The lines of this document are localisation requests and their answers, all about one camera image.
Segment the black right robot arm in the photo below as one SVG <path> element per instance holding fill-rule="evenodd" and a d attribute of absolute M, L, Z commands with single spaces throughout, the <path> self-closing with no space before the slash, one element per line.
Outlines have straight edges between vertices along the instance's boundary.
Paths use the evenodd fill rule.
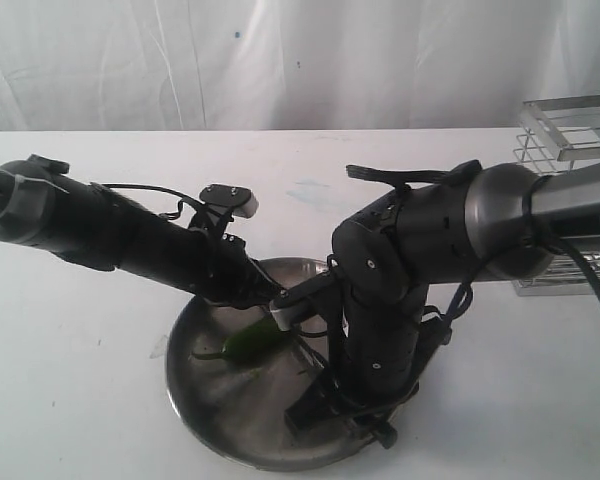
<path fill-rule="evenodd" d="M 600 163 L 543 176 L 476 160 L 449 171 L 350 165 L 347 174 L 390 191 L 334 230 L 323 273 L 271 304 L 283 330 L 312 316 L 327 326 L 321 372 L 285 413 L 293 431 L 348 419 L 391 443 L 389 416 L 449 342 L 477 282 L 533 278 L 561 254 L 600 303 L 584 256 L 600 249 Z"/>

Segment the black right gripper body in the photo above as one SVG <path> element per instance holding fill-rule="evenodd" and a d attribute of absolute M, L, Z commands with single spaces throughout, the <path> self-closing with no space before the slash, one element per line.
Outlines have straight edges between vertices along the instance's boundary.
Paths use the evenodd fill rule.
<path fill-rule="evenodd" d="M 324 396 L 337 415 L 365 415 L 392 409 L 411 399 L 430 362 L 430 354 L 415 349 L 397 362 L 365 359 L 356 364 L 344 351 L 329 352 Z"/>

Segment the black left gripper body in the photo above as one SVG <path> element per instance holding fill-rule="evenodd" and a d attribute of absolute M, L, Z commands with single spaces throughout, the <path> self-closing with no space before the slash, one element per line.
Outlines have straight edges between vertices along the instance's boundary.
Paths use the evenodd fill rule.
<path fill-rule="evenodd" d="M 233 235 L 215 237 L 202 229 L 182 229 L 179 289 L 237 309 L 269 303 L 282 286 L 249 257 L 245 246 Z"/>

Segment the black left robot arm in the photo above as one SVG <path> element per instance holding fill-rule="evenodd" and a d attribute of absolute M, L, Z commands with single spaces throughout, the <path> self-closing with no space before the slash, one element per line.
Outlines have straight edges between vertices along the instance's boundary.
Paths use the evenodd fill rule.
<path fill-rule="evenodd" d="M 234 218 L 254 215 L 250 190 L 214 184 L 200 198 L 176 192 L 175 211 L 156 214 L 122 195 L 122 184 L 84 184 L 68 173 L 68 163 L 38 155 L 0 166 L 0 242 L 122 270 L 220 306 L 265 305 L 281 291 L 226 231 Z"/>

